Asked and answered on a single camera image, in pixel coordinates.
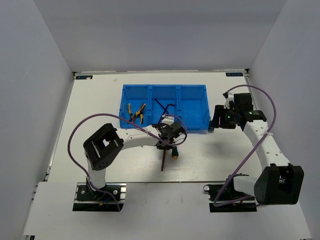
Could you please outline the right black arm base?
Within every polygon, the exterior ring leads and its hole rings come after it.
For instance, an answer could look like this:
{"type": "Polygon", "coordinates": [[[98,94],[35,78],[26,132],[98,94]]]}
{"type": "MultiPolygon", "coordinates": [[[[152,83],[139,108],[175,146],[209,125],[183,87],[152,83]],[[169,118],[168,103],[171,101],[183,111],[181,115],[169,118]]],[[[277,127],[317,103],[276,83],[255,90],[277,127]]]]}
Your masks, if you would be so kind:
{"type": "Polygon", "coordinates": [[[206,184],[203,186],[203,191],[208,194],[209,199],[209,211],[210,213],[249,213],[257,212],[256,201],[253,196],[248,197],[243,192],[238,192],[231,189],[231,183],[223,191],[219,197],[217,203],[223,203],[226,201],[233,201],[239,198],[246,197],[246,199],[233,202],[224,206],[216,207],[214,206],[214,200],[218,195],[220,189],[223,187],[223,184],[206,184]]]}

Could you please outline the orange-handled small pliers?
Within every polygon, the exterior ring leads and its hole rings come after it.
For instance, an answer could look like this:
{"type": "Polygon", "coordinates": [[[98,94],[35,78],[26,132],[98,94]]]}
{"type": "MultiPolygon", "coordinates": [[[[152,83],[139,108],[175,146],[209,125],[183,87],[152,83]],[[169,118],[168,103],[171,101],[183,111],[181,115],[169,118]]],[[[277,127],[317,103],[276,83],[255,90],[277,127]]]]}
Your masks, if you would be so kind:
{"type": "Polygon", "coordinates": [[[127,110],[128,110],[128,114],[129,114],[129,122],[132,122],[134,123],[135,122],[135,116],[131,110],[131,104],[129,103],[128,104],[128,107],[127,107],[127,110]]]}

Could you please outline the green orange-tipped screwdriver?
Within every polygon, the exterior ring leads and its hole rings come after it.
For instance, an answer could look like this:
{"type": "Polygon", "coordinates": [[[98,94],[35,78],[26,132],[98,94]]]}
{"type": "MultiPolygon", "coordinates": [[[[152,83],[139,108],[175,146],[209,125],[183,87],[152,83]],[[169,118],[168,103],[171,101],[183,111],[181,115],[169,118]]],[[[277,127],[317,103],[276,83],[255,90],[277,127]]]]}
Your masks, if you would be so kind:
{"type": "Polygon", "coordinates": [[[178,148],[174,146],[171,150],[171,156],[173,159],[177,159],[179,157],[178,148]]]}

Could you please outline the large hex key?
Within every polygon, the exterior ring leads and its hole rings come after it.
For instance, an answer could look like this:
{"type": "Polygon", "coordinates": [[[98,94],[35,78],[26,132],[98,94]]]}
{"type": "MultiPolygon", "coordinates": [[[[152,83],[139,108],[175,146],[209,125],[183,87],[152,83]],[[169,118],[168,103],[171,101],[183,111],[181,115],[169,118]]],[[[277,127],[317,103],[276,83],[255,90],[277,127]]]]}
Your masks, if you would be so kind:
{"type": "Polygon", "coordinates": [[[164,166],[165,166],[165,160],[166,160],[166,150],[163,150],[162,152],[162,160],[161,160],[161,172],[163,172],[164,170],[164,166]]]}

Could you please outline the yellow-handled needle-nose pliers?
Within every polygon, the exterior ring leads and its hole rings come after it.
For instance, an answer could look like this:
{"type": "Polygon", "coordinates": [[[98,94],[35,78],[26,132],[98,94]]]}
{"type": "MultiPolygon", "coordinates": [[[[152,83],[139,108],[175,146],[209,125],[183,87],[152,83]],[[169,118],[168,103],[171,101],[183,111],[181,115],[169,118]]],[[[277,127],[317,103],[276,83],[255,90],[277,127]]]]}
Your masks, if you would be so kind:
{"type": "Polygon", "coordinates": [[[135,121],[140,118],[140,125],[142,125],[144,123],[144,110],[146,108],[146,104],[142,103],[139,107],[139,110],[133,115],[133,123],[135,123],[135,121]]]}

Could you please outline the dark hex key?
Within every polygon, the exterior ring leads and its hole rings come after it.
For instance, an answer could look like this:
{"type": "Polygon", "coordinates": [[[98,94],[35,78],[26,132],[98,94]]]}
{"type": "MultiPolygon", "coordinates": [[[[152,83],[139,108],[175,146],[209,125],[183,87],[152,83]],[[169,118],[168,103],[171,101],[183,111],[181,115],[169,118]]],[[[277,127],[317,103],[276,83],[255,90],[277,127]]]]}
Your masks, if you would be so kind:
{"type": "Polygon", "coordinates": [[[164,110],[163,110],[163,113],[162,113],[162,115],[161,115],[161,118],[164,119],[164,118],[165,118],[165,115],[169,114],[169,111],[168,111],[168,108],[169,108],[169,107],[175,107],[175,106],[176,106],[176,105],[173,104],[173,103],[168,103],[168,104],[166,105],[166,107],[164,108],[164,110]]]}

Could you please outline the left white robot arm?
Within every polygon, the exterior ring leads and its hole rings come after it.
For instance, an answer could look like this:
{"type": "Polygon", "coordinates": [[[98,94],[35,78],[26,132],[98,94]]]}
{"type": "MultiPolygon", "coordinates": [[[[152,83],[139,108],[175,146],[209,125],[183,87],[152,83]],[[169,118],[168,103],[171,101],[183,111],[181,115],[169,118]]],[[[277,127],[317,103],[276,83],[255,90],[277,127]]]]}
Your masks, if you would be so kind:
{"type": "Polygon", "coordinates": [[[176,139],[185,134],[185,128],[178,121],[170,125],[156,123],[130,129],[117,129],[111,123],[104,124],[83,143],[90,182],[88,193],[96,200],[105,196],[106,168],[121,151],[144,146],[170,150],[176,145],[176,139]]]}

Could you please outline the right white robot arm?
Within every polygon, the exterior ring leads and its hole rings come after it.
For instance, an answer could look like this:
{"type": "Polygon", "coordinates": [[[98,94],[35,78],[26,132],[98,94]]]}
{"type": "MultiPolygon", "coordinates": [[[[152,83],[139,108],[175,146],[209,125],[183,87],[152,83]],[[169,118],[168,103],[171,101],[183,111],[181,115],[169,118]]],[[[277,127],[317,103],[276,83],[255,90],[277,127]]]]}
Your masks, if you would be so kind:
{"type": "Polygon", "coordinates": [[[250,155],[256,153],[262,172],[259,177],[239,173],[228,176],[213,199],[215,207],[241,202],[250,197],[259,205],[295,205],[304,178],[301,166],[293,165],[278,147],[267,118],[255,110],[250,93],[224,93],[225,104],[216,105],[212,128],[235,129],[239,126],[252,143],[250,155]]]}

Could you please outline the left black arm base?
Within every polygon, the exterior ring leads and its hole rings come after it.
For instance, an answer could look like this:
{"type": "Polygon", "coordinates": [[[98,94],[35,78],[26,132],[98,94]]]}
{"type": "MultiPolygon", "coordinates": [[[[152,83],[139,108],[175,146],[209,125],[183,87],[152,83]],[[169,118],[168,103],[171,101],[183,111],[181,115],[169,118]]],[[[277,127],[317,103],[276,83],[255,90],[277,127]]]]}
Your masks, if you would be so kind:
{"type": "Polygon", "coordinates": [[[118,212],[121,211],[126,197],[125,183],[107,183],[104,191],[110,192],[117,200],[107,193],[94,191],[86,183],[78,183],[76,187],[73,212],[118,212]]]}

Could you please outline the thin hex key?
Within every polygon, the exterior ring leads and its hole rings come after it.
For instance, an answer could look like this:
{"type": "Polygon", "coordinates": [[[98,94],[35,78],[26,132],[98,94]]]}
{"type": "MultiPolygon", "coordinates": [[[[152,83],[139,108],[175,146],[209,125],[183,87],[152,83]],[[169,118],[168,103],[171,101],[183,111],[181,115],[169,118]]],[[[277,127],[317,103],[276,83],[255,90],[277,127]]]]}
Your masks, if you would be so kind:
{"type": "Polygon", "coordinates": [[[164,106],[159,102],[158,99],[154,98],[154,100],[163,108],[164,112],[166,113],[166,112],[167,112],[167,108],[164,107],[164,106]]]}

